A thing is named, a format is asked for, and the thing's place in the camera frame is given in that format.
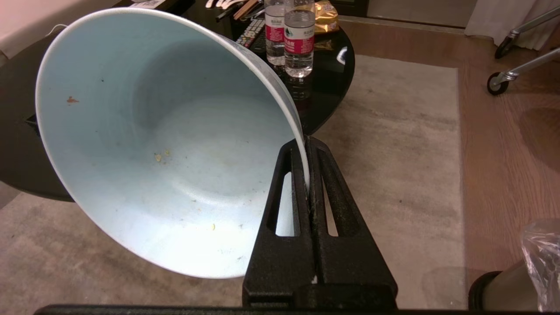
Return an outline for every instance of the caster wheel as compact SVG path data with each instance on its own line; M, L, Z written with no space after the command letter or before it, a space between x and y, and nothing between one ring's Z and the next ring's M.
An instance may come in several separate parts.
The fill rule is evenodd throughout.
M500 95L500 94L504 93L507 90L508 85L510 85L509 81L505 81L505 82L500 83L499 85L492 86L491 84L494 83L494 80L499 75L500 75L499 72L493 73L488 78L488 82L486 83L486 87L488 88L488 92L490 92L490 94L492 94L492 95Z
M511 48L514 46L514 39L511 37L504 38L503 42L499 45L498 49L494 53L495 59L500 59L510 52Z

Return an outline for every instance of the stain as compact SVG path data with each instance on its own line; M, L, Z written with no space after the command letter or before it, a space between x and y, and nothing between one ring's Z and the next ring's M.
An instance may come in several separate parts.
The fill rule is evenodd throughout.
M71 96L68 97L68 99L66 100L66 103L72 104L72 103L79 103L80 101L77 99L72 98Z

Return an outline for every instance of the rolling cart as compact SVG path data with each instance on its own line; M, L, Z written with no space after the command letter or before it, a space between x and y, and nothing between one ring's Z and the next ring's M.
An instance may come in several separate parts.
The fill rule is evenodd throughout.
M494 57L496 59L500 59L503 56L507 55L507 53L511 50L511 48L514 45L515 40L519 37L519 35L523 32L526 32L530 29L535 28L538 25L541 25L542 23L549 21L557 16L560 16L560 6L548 11L547 13L515 28L512 29L509 34L507 34L506 38L502 41L502 43L499 45L498 49L496 49L496 52L494 54ZM527 72L529 70L532 70L538 66L540 66L543 63L547 63L555 58L557 58L560 55L560 48L557 48L555 50L552 50L551 52L542 55L538 58L533 59L532 61L522 64L516 68L513 68L511 70L505 71L505 72L496 72L493 73L489 78L488 78L488 82L487 82L487 88L488 88L488 92L490 92L490 94L492 95L499 95L504 93L507 90L507 87L510 83L510 81L513 81L515 79L517 79L517 77L523 73L523 72Z

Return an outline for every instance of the wooden floor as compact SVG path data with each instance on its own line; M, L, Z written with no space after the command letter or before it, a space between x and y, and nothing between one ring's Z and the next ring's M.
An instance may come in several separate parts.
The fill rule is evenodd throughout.
M490 40L341 22L356 54L459 69L466 284L521 259L520 231L560 217L560 63L510 83L495 97L488 76L536 56L517 49L499 61Z

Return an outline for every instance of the light blue bowl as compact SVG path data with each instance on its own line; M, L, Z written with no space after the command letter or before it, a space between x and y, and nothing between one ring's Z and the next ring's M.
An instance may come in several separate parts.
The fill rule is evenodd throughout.
M295 137L307 167L276 74L164 12L110 9L67 27L41 64L36 111L49 159L84 212L182 274L243 275L281 146Z

